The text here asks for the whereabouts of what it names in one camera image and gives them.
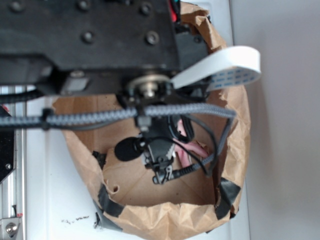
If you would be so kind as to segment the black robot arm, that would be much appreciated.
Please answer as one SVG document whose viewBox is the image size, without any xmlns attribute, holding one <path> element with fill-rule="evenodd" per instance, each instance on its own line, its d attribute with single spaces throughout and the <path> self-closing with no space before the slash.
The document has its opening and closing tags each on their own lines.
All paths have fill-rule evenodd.
<svg viewBox="0 0 320 240">
<path fill-rule="evenodd" d="M 1 105 L 41 97 L 114 94 L 121 110 L 39 116 L 11 116 L 0 110 L 0 148 L 14 155 L 22 129 L 88 131 L 126 119 L 141 130 L 116 145 L 122 161 L 150 155 L 146 168 L 155 184 L 210 164 L 196 159 L 173 170 L 173 147 L 194 137 L 195 108 L 205 99 L 205 76 L 178 84 L 178 77 L 202 62 L 208 47 L 182 19 L 179 0 L 3 0 L 0 3 L 0 84 L 32 86 L 3 94 Z"/>
</svg>

